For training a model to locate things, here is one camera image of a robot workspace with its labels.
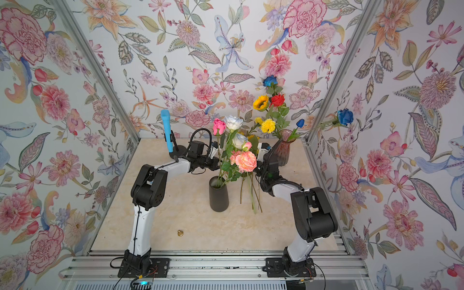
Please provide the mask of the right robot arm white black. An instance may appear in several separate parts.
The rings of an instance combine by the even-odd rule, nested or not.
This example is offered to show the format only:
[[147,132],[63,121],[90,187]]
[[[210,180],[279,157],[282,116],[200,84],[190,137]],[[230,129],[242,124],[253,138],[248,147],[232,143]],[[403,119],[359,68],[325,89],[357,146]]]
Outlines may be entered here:
[[305,189],[301,184],[281,176],[277,160],[277,148],[280,144],[280,141],[274,146],[259,143],[257,168],[254,172],[263,192],[292,205],[297,235],[285,247],[282,257],[266,259],[262,271],[269,278],[314,279],[317,276],[317,267],[311,253],[320,240],[338,230],[338,222],[322,188]]

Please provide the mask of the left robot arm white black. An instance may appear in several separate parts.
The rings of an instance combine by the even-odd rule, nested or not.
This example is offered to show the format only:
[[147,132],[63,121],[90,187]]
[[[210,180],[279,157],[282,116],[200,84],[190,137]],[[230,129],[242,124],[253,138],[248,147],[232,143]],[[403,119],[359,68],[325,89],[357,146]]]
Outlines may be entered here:
[[209,136],[209,143],[189,140],[183,154],[172,154],[170,163],[160,166],[145,164],[141,167],[130,191],[134,204],[134,226],[128,249],[124,252],[118,277],[146,277],[151,275],[151,229],[156,208],[162,203],[166,195],[167,182],[171,178],[192,173],[195,169],[219,169],[218,143],[213,141],[210,130],[197,129],[192,135],[204,131]]

